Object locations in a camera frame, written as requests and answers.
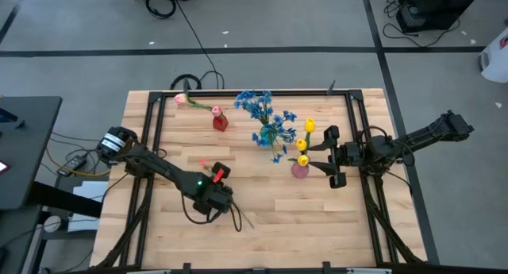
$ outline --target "wooden tabletop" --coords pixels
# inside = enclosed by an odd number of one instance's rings
[[[122,126],[142,134],[144,114],[149,91],[131,91],[127,98]],[[391,117],[382,89],[363,89],[368,120],[394,135]],[[212,128],[212,115],[205,110],[178,109],[168,99],[164,112],[161,148],[167,151],[166,160],[188,171],[201,171],[200,160],[220,161],[231,168],[225,183],[233,188],[234,199],[253,223],[245,220],[238,233],[233,227],[231,214],[222,215],[210,225],[198,226],[183,214],[179,191],[171,182],[156,177],[152,206],[148,220],[143,268],[182,268],[184,262],[192,268],[314,268],[322,261],[333,267],[375,266],[371,237],[357,168],[344,168],[348,185],[330,189],[328,178],[315,168],[305,179],[295,179],[290,172],[297,157],[294,145],[280,164],[270,161],[271,150],[257,147],[251,140],[252,132],[261,125],[244,110],[233,108],[234,98],[197,98],[206,105],[219,105],[229,119],[226,132]],[[298,137],[304,137],[306,118],[316,120],[316,131],[311,144],[321,143],[322,132],[330,125],[338,125],[340,143],[352,140],[345,100],[337,96],[273,97],[275,113],[289,110],[298,115],[294,127]],[[152,146],[154,109],[148,146]],[[356,120],[361,129],[359,111],[355,105]],[[327,152],[313,152],[311,160],[326,161]],[[405,178],[402,166],[391,171]],[[123,167],[112,169],[110,184],[124,175]],[[384,177],[391,223],[404,242],[421,259],[425,250],[414,212],[408,186],[390,175]],[[106,196],[99,230],[90,265],[101,261],[113,248],[125,228],[133,178],[128,176]],[[195,219],[203,217],[187,209]],[[387,260],[387,244],[378,227]],[[133,263],[137,233],[131,240],[129,262]]]

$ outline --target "table leg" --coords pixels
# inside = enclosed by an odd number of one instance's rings
[[[56,207],[94,218],[101,217],[101,203],[39,182],[33,182],[27,203]]]

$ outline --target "floor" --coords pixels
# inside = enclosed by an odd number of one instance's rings
[[[393,22],[383,14],[385,0],[181,5],[203,45],[213,48],[226,88],[324,88],[334,80],[336,88],[384,88],[399,134],[448,109],[462,114],[475,127],[467,141],[416,153],[439,262],[508,268],[508,86],[484,79],[477,64],[482,47],[506,28],[507,1],[475,0],[461,26],[430,51],[381,34]],[[1,93],[61,96],[55,131],[68,136],[97,138],[119,125],[128,91],[168,89],[177,75],[210,70],[182,14],[157,20],[143,1],[0,0],[4,22]],[[429,43],[438,35],[423,32],[417,41]],[[215,88],[213,77],[203,84]],[[73,149],[50,148],[61,160]],[[37,179],[54,181],[44,168]],[[71,267],[92,245],[50,241],[42,265],[53,271]]]

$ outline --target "pink rose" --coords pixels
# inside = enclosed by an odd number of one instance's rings
[[[189,102],[189,99],[187,98],[187,95],[186,94],[179,94],[179,95],[176,95],[173,100],[175,101],[175,104],[178,106],[180,104],[183,104],[183,103],[188,103]]]
[[[221,107],[219,107],[219,106],[214,106],[214,108],[212,108],[212,114],[213,114],[215,117],[221,116],[221,114],[222,114],[222,109],[221,109]]]

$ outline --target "red vase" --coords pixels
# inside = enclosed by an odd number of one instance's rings
[[[223,117],[214,117],[214,128],[224,132],[225,128],[228,127],[228,118],[226,118],[224,115]]]

